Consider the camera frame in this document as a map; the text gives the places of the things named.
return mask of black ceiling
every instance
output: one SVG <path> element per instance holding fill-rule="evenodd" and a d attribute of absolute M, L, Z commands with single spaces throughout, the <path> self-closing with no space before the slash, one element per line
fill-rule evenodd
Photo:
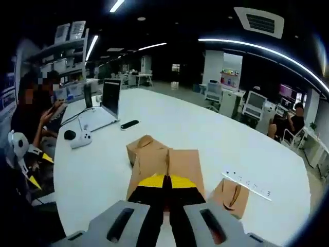
<path fill-rule="evenodd" d="M 230 38 L 263 45 L 288 54 L 309 67 L 320 78 L 322 68 L 316 42 L 325 47 L 329 34 L 324 26 L 326 9 L 319 0 L 301 1 L 179 1 L 125 0 L 115 13 L 109 13 L 116 0 L 29 1 L 16 7 L 16 28 L 38 45 L 53 43 L 57 25 L 86 21 L 90 37 L 100 36 L 89 60 L 118 56 L 110 47 L 138 49 L 167 42 L 197 42 L 198 38 Z M 284 18 L 282 39 L 247 31 L 234 7 L 268 11 Z M 140 22 L 138 17 L 145 17 Z"/>

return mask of white table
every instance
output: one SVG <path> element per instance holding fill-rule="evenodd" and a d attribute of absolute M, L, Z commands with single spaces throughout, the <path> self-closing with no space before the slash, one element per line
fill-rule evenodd
<path fill-rule="evenodd" d="M 63 120 L 84 108 L 83 100 L 70 104 Z M 174 149 L 199 150 L 207 197 L 227 167 L 270 189 L 272 201 L 249 194 L 241 219 L 246 233 L 283 245 L 307 219 L 310 193 L 302 158 L 258 131 L 197 105 L 143 89 L 121 91 L 119 117 L 120 123 L 93 132 L 93 142 L 75 150 L 63 134 L 68 129 L 79 133 L 79 123 L 75 120 L 59 131 L 54 188 L 66 235 L 87 230 L 91 219 L 125 200 L 131 176 L 125 145 L 145 134 Z M 120 124 L 134 119 L 140 123 L 120 130 Z"/>
<path fill-rule="evenodd" d="M 138 75 L 124 74 L 124 76 L 134 76 L 134 77 L 138 77 L 138 84 L 137 84 L 137 87 L 139 87 L 139 82 L 140 82 L 140 78 L 141 78 L 141 77 L 149 78 L 149 80 L 150 80 L 150 86 L 153 86 L 153 83 L 152 83 L 152 74 L 138 74 Z"/>

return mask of power strip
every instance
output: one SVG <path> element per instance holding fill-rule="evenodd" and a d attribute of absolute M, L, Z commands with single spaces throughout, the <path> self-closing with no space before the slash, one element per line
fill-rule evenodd
<path fill-rule="evenodd" d="M 222 172 L 222 175 L 238 184 L 241 184 L 255 194 L 265 198 L 266 200 L 272 201 L 271 191 L 269 189 L 265 189 L 257 183 L 252 182 L 252 180 L 244 177 L 242 172 L 226 169 L 225 172 Z"/>

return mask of led light strip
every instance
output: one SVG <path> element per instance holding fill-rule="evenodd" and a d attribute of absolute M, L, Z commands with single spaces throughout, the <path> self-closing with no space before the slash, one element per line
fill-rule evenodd
<path fill-rule="evenodd" d="M 92 53 L 93 47 L 96 44 L 97 39 L 98 39 L 98 35 L 95 35 L 93 38 L 92 44 L 90 45 L 89 51 L 87 53 L 86 61 L 88 61 L 90 53 Z"/>
<path fill-rule="evenodd" d="M 246 43 L 246 42 L 237 41 L 237 40 L 222 40 L 222 39 L 198 39 L 198 40 L 201 41 L 201 42 L 210 41 L 210 42 L 224 42 L 224 43 L 233 43 L 233 44 L 247 45 L 247 46 L 255 47 L 255 48 L 262 49 L 262 50 L 268 51 L 270 53 L 276 54 L 276 55 L 278 55 L 278 56 L 280 56 L 280 57 L 282 57 L 282 58 L 284 58 L 284 59 L 286 59 L 286 60 L 294 63 L 295 65 L 299 66 L 300 68 L 302 68 L 306 72 L 308 72 L 314 79 L 316 79 L 322 85 L 322 87 L 327 91 L 327 93 L 329 93 L 329 88 L 312 71 L 310 71 L 308 68 L 306 68 L 304 65 L 300 64 L 299 62 L 295 61 L 294 59 L 292 59 L 292 58 L 290 58 L 290 57 L 288 57 L 288 56 L 286 56 L 286 55 L 284 55 L 282 53 L 279 53 L 279 52 L 277 52 L 275 50 L 271 50 L 271 49 L 266 48 L 264 46 L 255 45 L 255 44 Z"/>
<path fill-rule="evenodd" d="M 144 47 L 144 48 L 140 48 L 138 50 L 145 50 L 145 49 L 149 49 L 149 48 L 160 46 L 160 45 L 166 45 L 166 44 L 167 43 L 161 43 L 161 44 L 157 44 L 157 45 L 150 45 L 150 46 L 147 46 L 147 47 Z"/>
<path fill-rule="evenodd" d="M 119 7 L 120 5 L 124 2 L 124 0 L 118 0 L 113 7 L 111 8 L 110 12 L 114 13 Z"/>

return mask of air vent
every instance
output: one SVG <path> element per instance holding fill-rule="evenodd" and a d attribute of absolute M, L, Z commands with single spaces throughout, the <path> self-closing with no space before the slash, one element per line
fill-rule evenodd
<path fill-rule="evenodd" d="M 251 28 L 274 33 L 274 20 L 253 14 L 247 14 L 247 18 Z"/>
<path fill-rule="evenodd" d="M 280 39 L 283 33 L 284 19 L 263 10 L 235 7 L 244 29 L 260 32 Z"/>

